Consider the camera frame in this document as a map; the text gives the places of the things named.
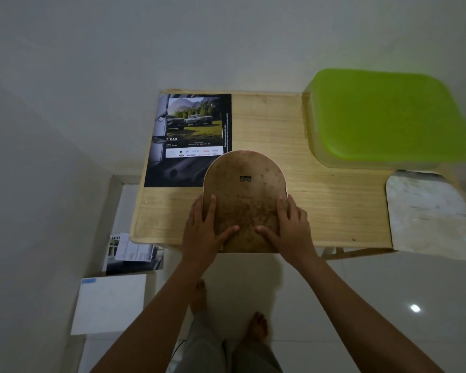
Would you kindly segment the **person's right hand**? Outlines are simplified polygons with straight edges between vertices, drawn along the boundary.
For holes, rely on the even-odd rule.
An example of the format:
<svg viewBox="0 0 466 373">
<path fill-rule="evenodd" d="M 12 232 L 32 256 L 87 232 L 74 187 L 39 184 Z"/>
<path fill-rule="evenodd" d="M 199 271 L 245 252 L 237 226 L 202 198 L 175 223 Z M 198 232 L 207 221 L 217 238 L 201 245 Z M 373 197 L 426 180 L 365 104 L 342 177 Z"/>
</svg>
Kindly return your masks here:
<svg viewBox="0 0 466 373">
<path fill-rule="evenodd" d="M 312 242 L 307 213 L 298 207 L 300 226 L 299 229 L 291 229 L 287 217 L 288 200 L 279 198 L 276 202 L 276 209 L 279 220 L 279 231 L 276 233 L 280 236 L 281 241 L 278 246 L 274 247 L 282 258 L 299 271 L 321 261 Z"/>
</svg>

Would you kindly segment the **person's left hand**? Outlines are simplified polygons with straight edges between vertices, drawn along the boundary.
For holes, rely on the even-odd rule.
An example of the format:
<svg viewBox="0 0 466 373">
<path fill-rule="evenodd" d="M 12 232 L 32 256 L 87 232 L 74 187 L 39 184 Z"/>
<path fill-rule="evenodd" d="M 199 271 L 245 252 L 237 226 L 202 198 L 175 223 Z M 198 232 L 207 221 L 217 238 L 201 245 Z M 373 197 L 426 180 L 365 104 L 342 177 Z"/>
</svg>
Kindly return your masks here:
<svg viewBox="0 0 466 373">
<path fill-rule="evenodd" d="M 206 216 L 203 231 L 194 230 L 192 227 L 192 207 L 186 221 L 182 239 L 182 260 L 190 265 L 199 267 L 205 271 L 215 260 L 217 252 L 222 246 L 216 242 L 214 220 L 217 207 L 217 198 L 212 195 Z"/>
</svg>

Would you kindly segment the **brown stained rounded board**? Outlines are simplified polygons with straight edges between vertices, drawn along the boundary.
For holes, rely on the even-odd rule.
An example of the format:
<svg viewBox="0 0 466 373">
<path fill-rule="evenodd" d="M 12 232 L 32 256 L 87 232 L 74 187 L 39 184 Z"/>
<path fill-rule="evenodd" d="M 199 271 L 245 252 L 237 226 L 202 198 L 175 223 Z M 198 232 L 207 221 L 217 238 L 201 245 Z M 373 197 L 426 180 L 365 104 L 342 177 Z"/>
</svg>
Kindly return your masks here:
<svg viewBox="0 0 466 373">
<path fill-rule="evenodd" d="M 288 203 L 286 178 L 268 156 L 251 150 L 236 150 L 219 156 L 209 166 L 203 185 L 203 217 L 216 198 L 214 231 L 217 235 L 231 226 L 239 230 L 224 242 L 223 253 L 277 253 L 273 245 L 256 232 L 261 225 L 279 232 L 277 200 Z"/>
</svg>

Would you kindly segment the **person's right forearm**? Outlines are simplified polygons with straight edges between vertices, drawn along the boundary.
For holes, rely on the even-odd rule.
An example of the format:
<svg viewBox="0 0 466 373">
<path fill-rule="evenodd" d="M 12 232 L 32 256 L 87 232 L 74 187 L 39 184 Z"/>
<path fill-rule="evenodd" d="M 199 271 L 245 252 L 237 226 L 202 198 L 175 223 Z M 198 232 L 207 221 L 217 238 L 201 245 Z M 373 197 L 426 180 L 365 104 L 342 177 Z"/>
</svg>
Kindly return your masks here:
<svg viewBox="0 0 466 373">
<path fill-rule="evenodd" d="M 282 257 L 308 283 L 361 373 L 445 373 L 312 250 Z"/>
</svg>

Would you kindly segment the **person's left forearm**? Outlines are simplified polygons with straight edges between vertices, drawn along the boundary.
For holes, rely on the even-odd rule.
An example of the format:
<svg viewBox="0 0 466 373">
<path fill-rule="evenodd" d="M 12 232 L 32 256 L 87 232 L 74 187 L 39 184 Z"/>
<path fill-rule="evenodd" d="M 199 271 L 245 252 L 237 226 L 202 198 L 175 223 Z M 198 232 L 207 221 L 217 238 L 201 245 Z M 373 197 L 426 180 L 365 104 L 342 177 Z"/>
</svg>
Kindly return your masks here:
<svg viewBox="0 0 466 373">
<path fill-rule="evenodd" d="M 162 289 L 90 373 L 165 373 L 193 290 L 204 273 L 181 260 Z"/>
</svg>

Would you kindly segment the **person's left foot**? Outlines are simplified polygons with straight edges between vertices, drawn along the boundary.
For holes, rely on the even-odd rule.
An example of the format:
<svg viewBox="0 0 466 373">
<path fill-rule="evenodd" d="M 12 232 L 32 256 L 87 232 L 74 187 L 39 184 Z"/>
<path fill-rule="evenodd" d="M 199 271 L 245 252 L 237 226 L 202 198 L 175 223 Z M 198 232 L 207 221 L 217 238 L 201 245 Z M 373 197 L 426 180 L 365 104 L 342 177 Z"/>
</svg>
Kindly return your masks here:
<svg viewBox="0 0 466 373">
<path fill-rule="evenodd" d="M 194 317 L 207 312 L 207 288 L 203 278 L 199 279 L 193 290 L 189 308 Z"/>
</svg>

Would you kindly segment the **person's foot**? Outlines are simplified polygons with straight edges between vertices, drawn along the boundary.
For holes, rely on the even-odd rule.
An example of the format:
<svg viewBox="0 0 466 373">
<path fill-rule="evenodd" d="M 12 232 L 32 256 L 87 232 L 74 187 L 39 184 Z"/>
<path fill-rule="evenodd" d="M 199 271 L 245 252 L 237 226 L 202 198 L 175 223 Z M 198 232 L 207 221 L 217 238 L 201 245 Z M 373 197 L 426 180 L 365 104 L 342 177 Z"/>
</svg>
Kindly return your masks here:
<svg viewBox="0 0 466 373">
<path fill-rule="evenodd" d="M 193 290 L 189 308 L 194 317 L 207 312 L 207 288 L 203 278 L 199 279 Z"/>
<path fill-rule="evenodd" d="M 269 325 L 265 315 L 261 312 L 255 312 L 249 322 L 243 342 L 263 343 L 269 336 Z"/>
</svg>

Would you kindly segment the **white printed leaflet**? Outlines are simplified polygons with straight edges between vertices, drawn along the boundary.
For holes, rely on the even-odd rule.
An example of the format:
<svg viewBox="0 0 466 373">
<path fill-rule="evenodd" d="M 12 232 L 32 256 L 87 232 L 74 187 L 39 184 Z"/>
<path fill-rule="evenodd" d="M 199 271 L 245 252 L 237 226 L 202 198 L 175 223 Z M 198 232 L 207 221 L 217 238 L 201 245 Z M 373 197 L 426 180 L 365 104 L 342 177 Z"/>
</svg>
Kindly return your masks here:
<svg viewBox="0 0 466 373">
<path fill-rule="evenodd" d="M 115 250 L 114 259 L 127 262 L 150 262 L 154 256 L 155 247 L 153 244 L 134 244 L 131 241 L 119 241 Z"/>
</svg>

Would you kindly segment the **dark car photo magazine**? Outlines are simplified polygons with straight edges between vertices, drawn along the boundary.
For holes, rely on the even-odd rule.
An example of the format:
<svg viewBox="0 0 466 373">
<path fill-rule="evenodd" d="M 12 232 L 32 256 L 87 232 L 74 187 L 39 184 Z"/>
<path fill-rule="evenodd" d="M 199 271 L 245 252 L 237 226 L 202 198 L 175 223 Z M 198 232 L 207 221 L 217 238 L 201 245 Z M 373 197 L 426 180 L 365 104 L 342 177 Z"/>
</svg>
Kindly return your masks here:
<svg viewBox="0 0 466 373">
<path fill-rule="evenodd" d="M 202 187 L 210 165 L 232 151 L 232 95 L 159 96 L 144 188 Z"/>
</svg>

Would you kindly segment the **person's right foot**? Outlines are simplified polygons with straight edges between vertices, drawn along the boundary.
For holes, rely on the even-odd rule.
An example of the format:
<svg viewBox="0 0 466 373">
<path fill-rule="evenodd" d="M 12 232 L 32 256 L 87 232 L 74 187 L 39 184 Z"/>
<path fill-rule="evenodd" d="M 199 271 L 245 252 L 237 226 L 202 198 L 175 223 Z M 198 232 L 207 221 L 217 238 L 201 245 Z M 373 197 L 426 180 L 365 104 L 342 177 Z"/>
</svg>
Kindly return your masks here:
<svg viewBox="0 0 466 373">
<path fill-rule="evenodd" d="M 261 312 L 255 312 L 249 322 L 243 342 L 263 343 L 269 336 L 269 325 L 265 315 Z"/>
</svg>

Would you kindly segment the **grey trousers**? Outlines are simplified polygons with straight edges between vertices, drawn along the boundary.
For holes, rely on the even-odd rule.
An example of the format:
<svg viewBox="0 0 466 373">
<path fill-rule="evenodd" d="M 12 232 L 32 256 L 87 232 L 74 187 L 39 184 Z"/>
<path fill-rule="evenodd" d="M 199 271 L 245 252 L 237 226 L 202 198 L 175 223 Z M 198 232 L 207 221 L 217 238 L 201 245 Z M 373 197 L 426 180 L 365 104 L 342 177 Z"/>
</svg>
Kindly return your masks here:
<svg viewBox="0 0 466 373">
<path fill-rule="evenodd" d="M 283 373 L 266 343 L 243 342 L 228 350 L 208 312 L 193 317 L 182 358 L 173 373 Z"/>
</svg>

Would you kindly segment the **white cardboard box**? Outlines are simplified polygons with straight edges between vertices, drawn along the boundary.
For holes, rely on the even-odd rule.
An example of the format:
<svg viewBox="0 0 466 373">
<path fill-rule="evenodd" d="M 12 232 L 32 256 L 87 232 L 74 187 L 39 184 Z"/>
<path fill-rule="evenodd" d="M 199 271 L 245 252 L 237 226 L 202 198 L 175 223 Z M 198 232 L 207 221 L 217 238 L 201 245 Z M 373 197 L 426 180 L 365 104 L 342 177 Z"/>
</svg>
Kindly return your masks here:
<svg viewBox="0 0 466 373">
<path fill-rule="evenodd" d="M 123 332 L 143 311 L 147 275 L 83 278 L 71 336 Z"/>
</svg>

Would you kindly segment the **white stained rounded board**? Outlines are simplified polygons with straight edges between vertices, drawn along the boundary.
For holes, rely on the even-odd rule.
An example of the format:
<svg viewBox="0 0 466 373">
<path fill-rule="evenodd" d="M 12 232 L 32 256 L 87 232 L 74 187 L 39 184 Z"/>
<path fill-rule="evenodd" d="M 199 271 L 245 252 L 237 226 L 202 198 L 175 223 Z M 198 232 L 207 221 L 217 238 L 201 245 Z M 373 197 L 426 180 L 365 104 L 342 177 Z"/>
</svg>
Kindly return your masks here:
<svg viewBox="0 0 466 373">
<path fill-rule="evenodd" d="M 466 261 L 466 202 L 442 175 L 397 170 L 385 194 L 394 250 Z"/>
</svg>

